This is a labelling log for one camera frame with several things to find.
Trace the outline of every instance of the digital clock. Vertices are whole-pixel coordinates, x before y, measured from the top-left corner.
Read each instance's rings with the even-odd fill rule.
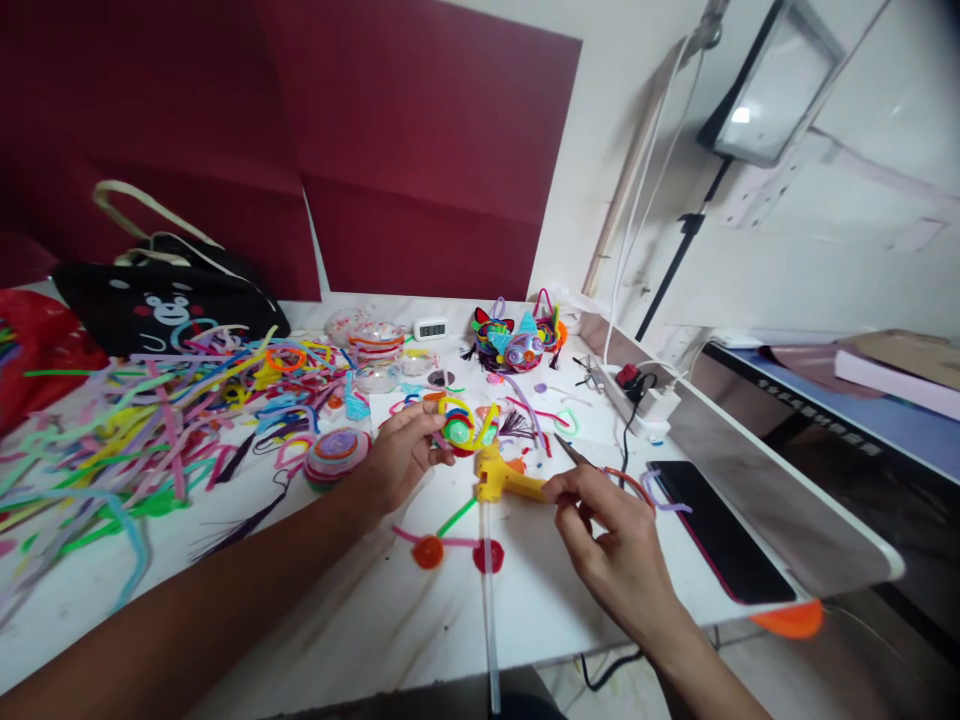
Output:
[[[437,340],[447,336],[446,318],[424,318],[413,324],[414,340]]]

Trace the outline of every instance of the black phone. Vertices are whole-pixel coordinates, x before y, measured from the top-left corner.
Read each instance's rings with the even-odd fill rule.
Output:
[[[797,599],[770,558],[744,529],[697,466],[686,461],[647,463],[671,503],[689,505],[680,521],[730,598],[742,605]]]

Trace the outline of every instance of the maroon fabric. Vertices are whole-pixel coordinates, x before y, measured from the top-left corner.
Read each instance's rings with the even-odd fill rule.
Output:
[[[434,0],[257,8],[331,288],[524,299],[580,41]]]
[[[127,249],[90,200],[98,180],[126,180],[262,266],[281,297],[320,298],[252,0],[22,0],[0,27],[0,78],[17,98],[0,114],[0,182],[50,253],[110,262]]]
[[[55,264],[56,258],[27,232],[20,211],[0,193],[0,288],[44,278]]]

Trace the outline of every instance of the finger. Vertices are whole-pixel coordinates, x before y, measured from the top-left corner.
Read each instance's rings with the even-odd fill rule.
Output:
[[[609,530],[620,530],[630,524],[630,496],[595,468],[579,466],[554,475],[541,490],[554,502],[561,493],[578,495],[603,518]]]
[[[435,402],[420,402],[414,403],[413,405],[408,405],[403,410],[398,412],[396,415],[387,420],[381,427],[380,433],[387,435],[392,435],[397,430],[402,428],[404,425],[409,423],[415,418],[422,417],[423,415],[436,415],[437,414],[437,403]]]
[[[587,528],[587,532],[593,535],[593,525],[590,523],[590,518],[595,515],[593,508],[582,502],[580,503],[580,507],[577,508],[577,514],[579,514],[580,519],[583,520],[583,526]]]
[[[561,502],[557,506],[556,523],[574,569],[578,573],[597,570],[606,556],[587,532],[576,506],[569,501]]]
[[[447,418],[443,415],[424,415],[409,420],[403,427],[396,431],[391,440],[395,440],[400,446],[413,449],[420,440],[429,437],[444,426]]]
[[[430,450],[430,452],[427,453],[427,460],[431,465],[439,465],[440,463],[443,463],[444,465],[449,465],[450,467],[453,467],[453,464],[456,462],[456,458],[454,457],[453,453],[445,452],[440,448],[433,448]]]

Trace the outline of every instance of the bag handle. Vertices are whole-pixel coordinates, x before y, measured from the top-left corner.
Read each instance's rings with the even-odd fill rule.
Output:
[[[113,264],[121,267],[130,267],[138,257],[147,257],[151,260],[158,260],[159,262],[170,263],[171,265],[178,265],[180,267],[190,267],[190,261],[185,257],[172,253],[157,252],[156,250],[145,250],[144,248],[130,248],[123,255],[117,257],[117,259],[113,261]]]
[[[130,183],[125,183],[121,180],[101,180],[93,189],[93,201],[110,217],[111,220],[113,220],[117,225],[122,227],[138,240],[149,240],[151,236],[147,235],[143,230],[134,225],[129,218],[127,218],[123,213],[110,204],[111,192],[118,192],[123,195],[129,195],[132,198],[136,198],[141,204],[146,205],[161,217],[172,222],[178,228],[186,230],[198,240],[202,240],[207,245],[212,245],[213,247],[220,248],[221,250],[223,249],[223,246],[214,242],[208,235],[200,232],[186,220],[172,213],[170,210],[167,210],[167,208],[165,208],[163,205],[158,203],[142,190],[138,190]]]

